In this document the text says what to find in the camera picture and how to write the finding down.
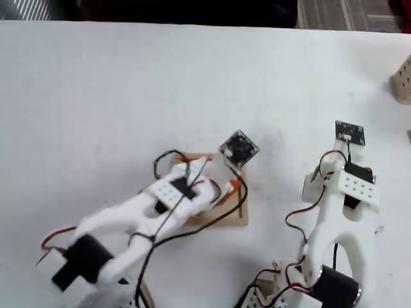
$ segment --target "black cable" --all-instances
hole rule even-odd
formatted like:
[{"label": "black cable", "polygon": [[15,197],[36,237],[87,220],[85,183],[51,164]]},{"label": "black cable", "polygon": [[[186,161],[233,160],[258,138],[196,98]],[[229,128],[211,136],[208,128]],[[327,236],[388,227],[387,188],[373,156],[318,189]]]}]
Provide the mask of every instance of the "black cable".
[{"label": "black cable", "polygon": [[347,148],[348,148],[348,162],[351,162],[351,150],[349,149],[349,140],[347,141]]},{"label": "black cable", "polygon": [[182,194],[180,200],[177,202],[177,204],[174,206],[174,208],[170,211],[170,213],[168,213],[167,217],[165,220],[162,221],[160,227],[157,229],[157,231],[155,232],[154,236],[157,237],[157,234],[160,232],[161,228],[165,225],[165,223],[167,222],[167,220],[170,218],[170,216],[174,213],[175,209],[179,206],[179,204],[181,203],[181,201],[184,199],[184,197],[186,197],[186,194],[189,192],[189,190],[194,186],[195,181],[197,181],[197,179],[200,177],[201,173],[203,172],[204,168],[206,167],[206,164],[208,163],[209,157],[207,157],[207,160],[204,162],[203,166],[201,167],[200,171],[198,172],[197,176],[194,178],[194,180],[191,182],[190,185],[188,185],[186,191],[184,191],[184,194]]},{"label": "black cable", "polygon": [[230,170],[231,170],[231,172],[233,172],[233,173],[237,176],[237,179],[238,179],[238,180],[241,182],[241,184],[244,186],[245,192],[244,192],[244,196],[243,196],[243,198],[240,200],[240,202],[238,202],[238,204],[237,204],[235,207],[233,207],[231,210],[228,210],[226,213],[218,216],[216,219],[210,221],[209,223],[206,223],[205,225],[201,226],[200,228],[197,228],[197,229],[194,230],[194,231],[185,232],[185,233],[181,233],[181,234],[176,234],[176,235],[167,237],[167,238],[165,238],[165,239],[162,239],[161,241],[158,241],[157,243],[154,244],[155,247],[158,247],[158,246],[160,246],[160,245],[162,245],[162,244],[165,244],[165,243],[167,243],[167,242],[169,242],[169,241],[171,241],[171,240],[173,240],[173,239],[180,239],[181,237],[186,237],[186,236],[189,236],[189,235],[197,234],[197,233],[199,233],[200,231],[203,231],[204,229],[206,229],[206,228],[210,227],[211,225],[213,225],[213,224],[219,222],[220,220],[224,219],[225,217],[227,217],[228,215],[230,215],[231,213],[233,213],[234,211],[236,211],[238,208],[240,208],[240,207],[243,205],[245,199],[247,199],[247,195],[248,195],[248,191],[249,191],[249,190],[248,190],[248,187],[247,187],[247,185],[245,184],[243,178],[242,178],[239,174],[237,174],[237,172],[236,172],[235,170],[233,170],[232,168],[230,168]]},{"label": "black cable", "polygon": [[159,180],[159,179],[161,178],[161,176],[157,173],[157,164],[159,163],[159,161],[160,161],[162,158],[164,158],[165,156],[170,155],[170,154],[172,154],[172,153],[179,154],[179,155],[184,159],[185,163],[187,164],[187,166],[186,166],[186,174],[184,175],[184,177],[185,177],[185,178],[188,178],[188,175],[190,174],[190,166],[189,166],[190,163],[189,163],[189,160],[188,160],[187,156],[185,156],[185,155],[184,155],[183,153],[181,153],[180,151],[177,151],[177,150],[169,150],[169,151],[164,152],[162,155],[158,156],[158,157],[154,160],[153,167],[154,167],[154,177],[155,177],[156,180]]},{"label": "black cable", "polygon": [[220,186],[216,183],[216,181],[210,179],[210,182],[211,182],[212,184],[214,184],[214,186],[217,187],[217,189],[218,189],[218,194],[217,194],[217,196],[210,201],[210,203],[212,203],[212,202],[215,202],[215,201],[217,201],[218,199],[220,199],[220,197],[221,197],[221,195],[222,195],[223,192],[222,192]]},{"label": "black cable", "polygon": [[337,250],[338,250],[338,244],[335,243],[334,245],[334,256],[333,256],[333,270],[337,268]]},{"label": "black cable", "polygon": [[243,303],[245,301],[245,298],[247,297],[247,294],[249,293],[250,289],[253,288],[253,287],[254,288],[258,287],[257,286],[258,277],[266,271],[269,271],[269,272],[275,273],[275,274],[280,273],[280,271],[278,269],[272,269],[272,268],[266,268],[266,269],[263,269],[263,270],[259,271],[258,274],[256,275],[256,277],[253,279],[253,281],[245,288],[245,291],[243,292],[242,296],[240,297],[240,299],[238,300],[238,302],[236,303],[234,308],[240,308],[243,305]]},{"label": "black cable", "polygon": [[[173,153],[175,150],[171,150],[166,152],[165,154],[161,155],[161,157],[164,157],[170,153]],[[144,260],[143,263],[143,267],[141,268],[141,272],[137,281],[137,285],[136,285],[136,291],[134,293],[134,299],[135,299],[135,303],[136,303],[136,307],[139,308],[139,297],[141,294],[141,284],[143,283],[143,277],[146,271],[146,268],[148,266],[148,263],[150,261],[150,258],[152,256],[152,253],[154,252],[154,249],[158,246],[155,243],[157,234],[160,232],[161,228],[164,226],[164,224],[167,222],[167,220],[170,218],[170,216],[174,213],[175,209],[180,205],[181,201],[184,199],[184,197],[186,197],[186,194],[188,193],[188,191],[194,186],[195,181],[198,179],[198,177],[201,175],[201,172],[204,170],[206,164],[208,163],[209,159],[207,158],[207,160],[204,162],[203,166],[201,167],[200,171],[198,172],[197,176],[194,178],[194,180],[190,183],[190,185],[188,185],[187,189],[184,191],[184,193],[182,194],[180,200],[176,203],[176,205],[172,208],[172,210],[168,213],[168,215],[166,216],[166,218],[163,220],[163,222],[161,223],[160,227],[157,229],[157,231],[155,232],[155,234],[151,237],[151,242],[152,242],[152,247],[150,248],[150,251],[148,252],[146,259]]]}]

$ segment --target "white table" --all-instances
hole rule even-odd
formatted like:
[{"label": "white table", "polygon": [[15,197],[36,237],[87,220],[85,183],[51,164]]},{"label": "white table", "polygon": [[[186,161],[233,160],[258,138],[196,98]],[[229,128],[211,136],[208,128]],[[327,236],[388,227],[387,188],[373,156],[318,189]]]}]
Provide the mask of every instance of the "white table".
[{"label": "white table", "polygon": [[34,271],[47,232],[131,197],[164,150],[212,152],[241,128],[261,148],[249,226],[170,242],[146,275],[159,308],[231,307],[272,259],[297,257],[301,235],[283,219],[307,206],[302,181],[336,119],[364,125],[381,187],[375,307],[411,301],[411,107],[388,87],[410,36],[3,21],[0,42],[2,305],[58,307]]}]

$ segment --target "wooden board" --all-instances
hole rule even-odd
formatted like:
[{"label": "wooden board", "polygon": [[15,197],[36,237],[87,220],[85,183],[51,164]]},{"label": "wooden board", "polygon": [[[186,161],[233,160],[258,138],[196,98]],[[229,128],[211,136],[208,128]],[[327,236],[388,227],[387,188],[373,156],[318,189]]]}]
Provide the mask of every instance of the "wooden board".
[{"label": "wooden board", "polygon": [[[200,158],[201,156],[208,156],[207,153],[185,153],[188,159],[191,158]],[[175,155],[173,159],[173,164],[180,162],[180,155]],[[244,182],[247,183],[247,175],[245,173],[245,168],[241,168],[241,177]],[[187,220],[187,225],[205,225],[206,223],[214,220],[218,216],[228,212],[233,207],[235,207],[241,198],[244,196],[244,188],[241,187],[239,192],[233,194],[227,201],[223,204],[214,207],[212,210],[201,212],[197,216],[192,216]],[[247,199],[239,207],[238,210],[235,210],[233,213],[228,215],[226,218],[223,218],[221,221],[217,222],[213,226],[247,226],[249,223],[249,213],[247,206]]]}]

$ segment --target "wire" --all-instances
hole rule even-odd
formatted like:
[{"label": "wire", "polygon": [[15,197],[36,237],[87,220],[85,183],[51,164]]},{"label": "wire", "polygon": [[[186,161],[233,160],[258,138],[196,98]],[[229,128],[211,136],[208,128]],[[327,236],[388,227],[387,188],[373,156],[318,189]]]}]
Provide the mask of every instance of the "wire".
[{"label": "wire", "polygon": [[164,152],[162,155],[158,156],[158,157],[154,160],[154,163],[153,163],[153,166],[154,166],[154,177],[155,177],[156,180],[159,180],[159,179],[161,178],[161,176],[157,173],[157,165],[158,165],[159,161],[160,161],[161,159],[163,159],[165,156],[170,155],[170,154],[172,154],[172,153],[179,154],[179,155],[184,159],[184,161],[186,162],[187,166],[186,166],[186,174],[184,175],[184,178],[188,178],[188,175],[190,174],[190,163],[189,163],[188,158],[187,158],[183,153],[181,153],[180,151],[177,151],[177,150],[169,150],[169,151]]},{"label": "wire", "polygon": [[197,234],[197,233],[199,233],[200,231],[203,231],[204,229],[206,229],[206,228],[210,227],[211,225],[213,225],[213,224],[219,222],[220,220],[224,219],[225,217],[227,217],[228,215],[230,215],[231,213],[233,213],[234,211],[236,211],[238,208],[240,208],[240,207],[243,205],[245,199],[247,199],[248,187],[247,187],[247,185],[245,184],[243,178],[242,178],[240,175],[238,175],[237,172],[235,172],[235,170],[233,170],[233,168],[230,168],[230,170],[231,170],[231,172],[233,172],[233,173],[237,176],[238,180],[239,180],[239,181],[241,182],[241,184],[244,186],[245,192],[244,192],[244,196],[243,196],[243,198],[240,200],[240,202],[238,202],[238,204],[237,204],[235,207],[233,207],[231,210],[228,210],[226,213],[218,216],[216,219],[214,219],[214,220],[206,223],[205,225],[197,228],[196,230],[190,231],[190,232],[186,232],[186,233],[182,233],[182,234],[176,234],[176,235],[167,237],[167,238],[165,238],[165,239],[163,239],[163,240],[158,241],[157,243],[155,243],[155,247],[158,247],[158,246],[160,246],[160,245],[162,245],[162,244],[165,244],[165,243],[167,243],[167,242],[169,242],[169,241],[171,241],[171,240],[173,240],[173,239],[179,239],[179,238],[181,238],[181,237],[186,237],[186,236],[189,236],[189,235]]},{"label": "wire", "polygon": [[[237,301],[237,303],[236,303],[236,305],[234,306],[234,308],[240,308],[240,307],[241,307],[241,305],[242,305],[243,302],[245,301],[245,298],[247,297],[247,294],[249,293],[250,289],[251,289],[252,287],[253,287],[253,288],[257,288],[257,287],[258,287],[257,284],[256,284],[258,277],[259,277],[262,273],[264,273],[264,272],[266,272],[266,271],[269,271],[269,272],[275,273],[275,274],[280,274],[280,272],[281,272],[281,271],[278,270],[278,269],[271,269],[271,268],[267,268],[267,269],[263,269],[263,270],[259,271],[258,274],[255,276],[255,278],[252,280],[252,282],[245,288],[245,291],[243,292],[243,294],[242,294],[242,296],[240,297],[240,299]],[[258,299],[258,302],[260,303],[260,305],[262,305],[262,304],[261,304],[261,301],[260,301],[260,299],[259,299],[258,296],[257,296],[257,299]]]},{"label": "wire", "polygon": [[47,236],[43,239],[43,241],[41,242],[41,246],[40,246],[41,249],[42,249],[42,250],[45,250],[45,251],[50,251],[50,249],[54,248],[54,249],[58,250],[59,252],[64,253],[64,252],[66,251],[66,249],[64,249],[64,248],[57,247],[57,246],[46,246],[46,245],[47,245],[47,243],[48,243],[52,238],[54,238],[56,235],[73,231],[75,228],[77,228],[77,226],[68,227],[68,228],[63,228],[63,229],[54,231],[53,233],[47,235]]},{"label": "wire", "polygon": [[335,243],[334,245],[334,254],[333,254],[333,270],[337,268],[337,250],[338,250],[338,244]]},{"label": "wire", "polygon": [[140,304],[139,304],[139,297],[140,297],[140,294],[141,294],[141,284],[143,283],[143,277],[144,277],[145,271],[146,271],[146,269],[147,269],[148,263],[150,262],[150,258],[151,258],[152,254],[153,254],[153,252],[154,252],[154,249],[159,246],[159,245],[156,245],[156,243],[155,243],[155,240],[156,240],[156,238],[157,238],[157,235],[158,235],[158,233],[160,232],[161,228],[164,226],[164,224],[167,222],[167,220],[170,218],[170,216],[174,213],[175,209],[180,205],[180,203],[181,203],[181,201],[184,199],[184,197],[186,197],[187,192],[195,185],[198,177],[201,175],[201,173],[202,173],[202,171],[204,170],[204,168],[205,168],[206,164],[208,163],[208,161],[209,161],[209,159],[207,159],[207,160],[204,162],[204,164],[203,164],[203,166],[201,167],[200,171],[198,172],[197,176],[196,176],[196,177],[194,178],[194,180],[190,183],[190,185],[188,185],[186,191],[184,192],[184,194],[182,194],[180,200],[176,203],[176,205],[175,205],[175,206],[172,208],[172,210],[168,213],[168,215],[166,216],[166,218],[162,221],[160,227],[157,229],[157,231],[156,231],[156,232],[154,233],[154,235],[151,237],[152,247],[150,248],[150,251],[148,252],[148,254],[147,254],[147,256],[146,256],[146,259],[144,260],[143,267],[141,268],[141,272],[140,272],[140,275],[139,275],[139,278],[138,278],[138,281],[137,281],[136,291],[135,291],[135,293],[134,293],[134,299],[135,299],[136,307],[139,307],[139,305],[140,305]]},{"label": "wire", "polygon": [[[221,195],[222,195],[223,192],[222,192],[220,186],[217,184],[216,181],[214,181],[214,180],[212,180],[212,179],[209,179],[209,180],[210,180],[210,182],[211,182],[215,187],[217,187],[217,190],[218,190],[217,196],[210,201],[210,203],[213,203],[213,202],[217,201],[218,199],[220,199],[220,197],[221,197]],[[204,180],[197,181],[197,182],[194,183],[193,187],[194,187],[194,186],[197,186],[197,185],[200,184],[200,183],[204,183],[204,182],[205,182]]]},{"label": "wire", "polygon": [[216,181],[210,179],[210,182],[211,182],[212,184],[214,184],[214,186],[217,187],[217,190],[218,190],[217,196],[210,201],[210,203],[213,203],[213,202],[217,201],[218,199],[220,199],[220,197],[221,197],[221,195],[222,195],[223,192],[222,192],[220,186],[217,184]]},{"label": "wire", "polygon": [[321,176],[322,178],[323,178],[323,176],[322,176],[322,172],[321,172],[321,162],[322,162],[322,160],[324,159],[324,157],[326,157],[327,155],[330,155],[330,154],[332,154],[332,153],[339,153],[339,154],[341,154],[341,155],[344,157],[345,163],[347,163],[347,157],[345,157],[344,153],[342,153],[340,150],[331,150],[331,151],[325,152],[325,153],[321,156],[321,158],[320,158],[320,164],[319,164],[319,173],[320,173],[320,176]]},{"label": "wire", "polygon": [[[134,298],[135,298],[135,300],[136,300],[136,306],[137,306],[137,307],[139,307],[139,306],[138,306],[138,297],[139,297],[139,293],[140,293],[141,283],[143,282],[144,273],[145,273],[145,271],[146,271],[148,262],[150,261],[150,257],[151,257],[151,255],[152,255],[152,253],[153,253],[153,251],[154,251],[155,248],[157,248],[158,246],[160,246],[160,245],[162,245],[162,244],[165,244],[165,243],[167,243],[167,242],[169,242],[169,241],[172,241],[173,239],[179,239],[179,238],[181,238],[181,237],[186,237],[186,236],[189,236],[189,235],[197,234],[197,233],[199,233],[200,231],[202,231],[202,230],[210,227],[211,225],[213,225],[213,224],[219,222],[220,220],[222,220],[223,218],[227,217],[228,215],[230,215],[231,213],[233,213],[235,210],[237,210],[238,208],[240,208],[240,207],[243,205],[244,201],[247,199],[248,187],[247,187],[246,183],[244,182],[243,178],[242,178],[235,170],[233,170],[233,168],[229,168],[229,169],[231,170],[231,172],[234,173],[234,175],[237,177],[237,179],[238,179],[238,180],[241,182],[241,184],[244,186],[245,192],[244,192],[243,198],[242,198],[242,199],[238,202],[238,204],[237,204],[235,207],[233,207],[231,210],[228,210],[226,213],[220,215],[219,217],[217,217],[216,219],[210,221],[209,223],[207,223],[207,224],[205,224],[205,225],[197,228],[196,230],[191,231],[191,232],[185,232],[185,233],[182,233],[182,234],[173,235],[173,236],[167,237],[167,238],[165,238],[165,239],[163,239],[163,240],[161,240],[161,241],[159,241],[159,242],[153,243],[152,248],[151,248],[150,251],[148,252],[148,255],[147,255],[146,259],[144,260],[143,267],[142,267],[142,270],[141,270],[141,272],[140,272],[139,280],[138,280],[138,282],[137,282],[136,291],[135,291],[135,295],[134,295]],[[179,202],[176,204],[176,206],[174,206],[173,209],[175,209],[179,203],[180,203],[180,200],[179,200]]]},{"label": "wire", "polygon": [[289,289],[294,289],[295,287],[298,287],[300,284],[298,283],[293,283],[290,284],[289,286],[286,286],[284,289],[282,289],[272,300],[270,303],[268,303],[268,305],[261,305],[264,308],[269,308],[269,307],[273,307],[274,304],[280,299],[280,297]]},{"label": "wire", "polygon": [[285,217],[285,223],[286,223],[289,227],[292,227],[292,228],[294,228],[294,229],[297,229],[297,230],[299,230],[299,231],[302,233],[302,236],[303,236],[303,238],[304,238],[304,242],[305,242],[305,243],[307,243],[307,237],[306,237],[306,233],[304,232],[304,230],[303,230],[302,228],[296,226],[296,225],[293,225],[293,224],[289,223],[289,222],[288,222],[288,218],[290,218],[291,216],[293,216],[293,215],[295,215],[295,214],[300,214],[300,213],[303,213],[303,212],[308,212],[309,210],[314,209],[314,208],[320,203],[320,201],[321,201],[321,199],[322,199],[325,191],[326,191],[326,186],[323,185],[323,186],[322,186],[321,195],[320,195],[320,197],[318,198],[318,200],[317,200],[313,205],[311,205],[311,206],[309,206],[309,207],[306,207],[305,209],[295,210],[295,211],[289,213],[289,214]]},{"label": "wire", "polygon": [[[289,263],[289,264],[287,264],[287,266],[285,267],[285,279],[286,279],[287,284],[288,284],[289,286],[292,285],[293,283],[291,283],[290,277],[288,276],[288,268],[290,268],[291,266],[298,266],[298,265],[300,265],[302,262],[304,262],[305,258],[306,258],[306,256],[303,255],[302,258],[300,259],[300,261]],[[295,282],[294,284],[298,284],[298,285],[299,285],[298,287],[303,290],[303,291],[301,291],[301,290],[297,290],[297,291],[305,292],[305,293],[311,292],[311,288],[310,288],[310,287],[304,287],[302,284],[299,284],[299,283],[297,283],[297,282]]]},{"label": "wire", "polygon": [[351,150],[349,149],[349,140],[347,139],[348,162],[351,162]]}]

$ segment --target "circuit board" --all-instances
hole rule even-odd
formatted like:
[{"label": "circuit board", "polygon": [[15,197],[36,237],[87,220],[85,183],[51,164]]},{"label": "circuit board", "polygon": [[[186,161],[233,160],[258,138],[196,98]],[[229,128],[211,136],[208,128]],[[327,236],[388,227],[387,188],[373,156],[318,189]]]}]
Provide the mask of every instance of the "circuit board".
[{"label": "circuit board", "polygon": [[218,149],[237,170],[259,151],[259,148],[241,130],[235,132]]},{"label": "circuit board", "polygon": [[365,146],[364,127],[335,121],[335,139]]}]

